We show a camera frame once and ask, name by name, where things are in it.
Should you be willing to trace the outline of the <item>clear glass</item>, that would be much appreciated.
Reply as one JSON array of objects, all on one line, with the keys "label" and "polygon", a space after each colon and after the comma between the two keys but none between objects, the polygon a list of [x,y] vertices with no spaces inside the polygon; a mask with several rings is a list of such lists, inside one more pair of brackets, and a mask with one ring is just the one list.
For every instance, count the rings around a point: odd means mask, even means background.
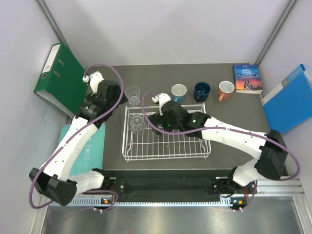
[{"label": "clear glass", "polygon": [[143,115],[133,114],[130,116],[131,131],[134,135],[141,136],[146,132],[147,124]]},{"label": "clear glass", "polygon": [[137,106],[140,104],[140,89],[136,86],[130,86],[125,90],[125,95],[128,102],[132,106]]}]

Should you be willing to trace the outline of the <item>light blue mug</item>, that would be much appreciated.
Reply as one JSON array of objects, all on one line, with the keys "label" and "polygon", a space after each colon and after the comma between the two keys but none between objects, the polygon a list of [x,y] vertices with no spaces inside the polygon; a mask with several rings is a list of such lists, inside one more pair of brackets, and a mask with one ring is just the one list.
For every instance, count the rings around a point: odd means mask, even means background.
[{"label": "light blue mug", "polygon": [[175,84],[171,88],[171,93],[173,100],[175,102],[181,103],[185,99],[187,88],[183,84]]}]

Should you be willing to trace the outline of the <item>dark blue mug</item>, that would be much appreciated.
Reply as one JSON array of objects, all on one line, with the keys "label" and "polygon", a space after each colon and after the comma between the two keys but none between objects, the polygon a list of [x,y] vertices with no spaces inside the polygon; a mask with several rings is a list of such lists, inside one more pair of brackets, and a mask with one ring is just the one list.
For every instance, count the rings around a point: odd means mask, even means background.
[{"label": "dark blue mug", "polygon": [[194,87],[194,100],[196,102],[205,102],[208,99],[211,87],[206,82],[198,82]]}]

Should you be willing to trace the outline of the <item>orange patterned mug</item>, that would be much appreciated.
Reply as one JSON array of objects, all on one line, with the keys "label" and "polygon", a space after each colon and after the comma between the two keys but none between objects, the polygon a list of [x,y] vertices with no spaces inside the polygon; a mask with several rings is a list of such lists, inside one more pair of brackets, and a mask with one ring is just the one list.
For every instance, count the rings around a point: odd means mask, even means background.
[{"label": "orange patterned mug", "polygon": [[219,84],[218,101],[223,102],[229,99],[231,93],[235,90],[235,86],[230,81],[222,81]]}]

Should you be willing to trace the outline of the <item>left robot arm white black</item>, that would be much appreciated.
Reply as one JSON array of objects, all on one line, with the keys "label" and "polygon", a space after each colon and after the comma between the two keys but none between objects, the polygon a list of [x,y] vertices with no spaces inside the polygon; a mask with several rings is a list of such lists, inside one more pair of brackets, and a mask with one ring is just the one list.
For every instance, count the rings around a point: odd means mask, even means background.
[{"label": "left robot arm white black", "polygon": [[29,173],[29,203],[34,209],[40,209],[33,202],[34,191],[52,202],[66,206],[78,194],[95,189],[103,194],[110,189],[110,180],[98,169],[70,175],[75,161],[91,136],[116,108],[127,102],[123,82],[100,80],[91,81],[89,85],[92,92],[86,95],[65,137],[46,162]]}]

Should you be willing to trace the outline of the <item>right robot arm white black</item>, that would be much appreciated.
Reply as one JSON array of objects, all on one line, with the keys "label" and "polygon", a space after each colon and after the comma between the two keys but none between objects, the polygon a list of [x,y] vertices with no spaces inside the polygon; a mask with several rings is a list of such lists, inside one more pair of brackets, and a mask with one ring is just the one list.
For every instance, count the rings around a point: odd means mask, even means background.
[{"label": "right robot arm white black", "polygon": [[250,182],[258,179],[280,180],[287,158],[286,144],[280,132],[252,132],[226,124],[206,113],[189,113],[179,103],[168,101],[157,112],[147,116],[153,131],[182,133],[188,137],[215,141],[241,150],[252,160],[232,169],[228,176],[228,188],[239,193]]}]

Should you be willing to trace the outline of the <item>green lever arch binder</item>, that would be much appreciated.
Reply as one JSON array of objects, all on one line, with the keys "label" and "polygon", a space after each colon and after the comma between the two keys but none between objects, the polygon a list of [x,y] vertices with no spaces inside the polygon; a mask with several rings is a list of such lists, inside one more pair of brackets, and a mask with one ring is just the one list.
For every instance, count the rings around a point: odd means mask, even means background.
[{"label": "green lever arch binder", "polygon": [[87,92],[84,68],[64,43],[51,47],[34,93],[73,118]]}]

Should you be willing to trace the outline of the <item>teal cutting board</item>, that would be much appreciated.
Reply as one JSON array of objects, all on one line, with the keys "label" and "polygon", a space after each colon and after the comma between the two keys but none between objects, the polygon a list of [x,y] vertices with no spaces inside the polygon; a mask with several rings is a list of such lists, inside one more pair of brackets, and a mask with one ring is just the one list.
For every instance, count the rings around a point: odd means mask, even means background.
[{"label": "teal cutting board", "polygon": [[104,124],[89,138],[84,145],[69,176],[89,172],[94,168],[102,169],[106,126]]}]

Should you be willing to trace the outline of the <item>Jane Eyre book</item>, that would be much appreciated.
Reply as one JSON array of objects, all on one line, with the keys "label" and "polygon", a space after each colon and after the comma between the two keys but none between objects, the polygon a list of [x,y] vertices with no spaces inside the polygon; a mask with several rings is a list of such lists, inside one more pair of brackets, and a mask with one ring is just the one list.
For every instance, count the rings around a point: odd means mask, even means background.
[{"label": "Jane Eyre book", "polygon": [[262,92],[260,70],[257,65],[234,64],[233,74],[236,93],[259,95]]}]

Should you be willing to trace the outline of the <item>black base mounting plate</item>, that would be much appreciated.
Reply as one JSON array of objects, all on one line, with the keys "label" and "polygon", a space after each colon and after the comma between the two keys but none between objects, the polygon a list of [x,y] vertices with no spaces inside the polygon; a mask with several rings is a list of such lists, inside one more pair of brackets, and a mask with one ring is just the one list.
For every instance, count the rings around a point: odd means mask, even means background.
[{"label": "black base mounting plate", "polygon": [[246,186],[231,181],[230,169],[101,170],[100,190],[115,191],[119,202],[205,202],[220,195],[251,195]]}]

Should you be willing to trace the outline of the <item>blue folder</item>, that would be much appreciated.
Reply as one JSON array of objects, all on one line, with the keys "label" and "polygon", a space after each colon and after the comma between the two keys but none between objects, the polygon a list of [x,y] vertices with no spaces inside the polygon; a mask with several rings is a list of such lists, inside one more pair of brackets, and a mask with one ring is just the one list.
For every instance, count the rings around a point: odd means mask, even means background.
[{"label": "blue folder", "polygon": [[298,65],[261,101],[269,127],[282,134],[311,118],[312,83],[305,65]]}]

